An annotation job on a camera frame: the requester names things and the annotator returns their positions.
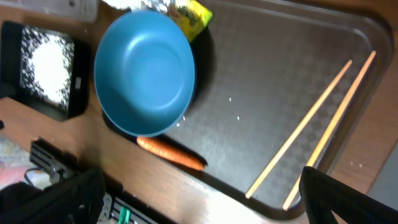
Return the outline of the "white rice pile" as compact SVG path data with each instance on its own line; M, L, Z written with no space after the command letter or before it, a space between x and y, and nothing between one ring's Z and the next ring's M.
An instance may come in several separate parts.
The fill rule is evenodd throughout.
M20 86L28 94L68 110L75 44L61 32L22 29Z

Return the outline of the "dark blue plate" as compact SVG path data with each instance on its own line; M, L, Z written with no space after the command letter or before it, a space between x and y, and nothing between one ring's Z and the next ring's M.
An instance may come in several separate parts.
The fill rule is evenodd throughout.
M193 53L167 16L128 12L106 30L94 63L95 90L108 119L131 136L158 136L186 112L195 90Z

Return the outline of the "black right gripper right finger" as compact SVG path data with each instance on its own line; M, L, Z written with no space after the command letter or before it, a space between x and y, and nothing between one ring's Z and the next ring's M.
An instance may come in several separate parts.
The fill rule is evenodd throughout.
M303 168L299 192L309 223L397 223L397 210L343 184L319 170Z

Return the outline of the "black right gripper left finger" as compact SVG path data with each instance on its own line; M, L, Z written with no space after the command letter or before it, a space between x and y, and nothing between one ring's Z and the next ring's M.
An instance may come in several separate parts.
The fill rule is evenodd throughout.
M106 185L90 169L43 190L19 182L1 190L1 223L96 223Z

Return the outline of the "wooden chopstick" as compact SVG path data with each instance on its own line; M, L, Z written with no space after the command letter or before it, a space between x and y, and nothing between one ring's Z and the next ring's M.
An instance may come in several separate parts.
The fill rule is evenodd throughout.
M364 65L360 69L358 75L356 76L354 82L350 86L349 90L345 94L342 102L340 103L339 107L337 108L335 114L333 115L330 123L328 124L326 130L324 131L323 135L321 136L316 148L312 152L310 158L308 159L306 166L313 167L313 165L316 163L317 159L319 158L323 148L325 147L326 143L329 141L331 138L332 134L335 131L335 128L339 124L342 116L344 115L348 105L350 104L356 90L358 89L361 81L363 80L367 70L371 66L374 58L376 57L377 51L373 50L370 54L367 60L365 61Z
M306 125L309 123L309 121L313 118L315 113L319 110L321 105L324 103L324 101L328 98L328 96L333 91L335 86L337 86L338 82L341 80L341 78L346 73L346 71L349 69L349 67L351 66L352 63L353 63L352 59L349 59L345 63L345 65L338 72L336 77L331 81L331 83L327 86L327 88L324 90L324 92L320 95L320 97L316 100L316 102L313 104L313 106L309 109L307 114L302 118L302 120L301 120L301 122L299 122L298 126L293 130L293 132L287 138L285 143L283 143L283 145L277 151L275 156L270 160L268 165L266 165L264 170L259 174L259 177L254 181L252 186L250 186L248 191L245 193L245 197L247 199L249 199L253 196L253 194L259 188L259 186L263 183L265 178L271 173L271 171L276 166L276 164L279 162L279 160L282 158L282 156L286 153L286 151L293 144L293 142L296 140L298 135L303 131L303 129L306 127Z

